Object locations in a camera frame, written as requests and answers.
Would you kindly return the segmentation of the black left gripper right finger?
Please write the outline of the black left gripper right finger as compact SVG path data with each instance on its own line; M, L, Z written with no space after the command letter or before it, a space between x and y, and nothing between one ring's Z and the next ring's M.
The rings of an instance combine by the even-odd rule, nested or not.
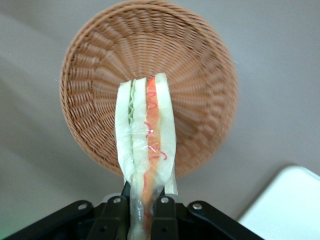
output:
M178 221L175 200L163 189L153 206L151 240L177 240Z

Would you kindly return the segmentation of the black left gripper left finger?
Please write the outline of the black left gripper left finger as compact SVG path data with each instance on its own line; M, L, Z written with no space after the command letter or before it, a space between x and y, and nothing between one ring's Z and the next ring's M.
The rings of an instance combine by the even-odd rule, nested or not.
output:
M121 193L106 195L101 205L103 206L101 217L106 219L100 231L107 234L108 240L126 240L130 228L130 190L131 186L126 182Z

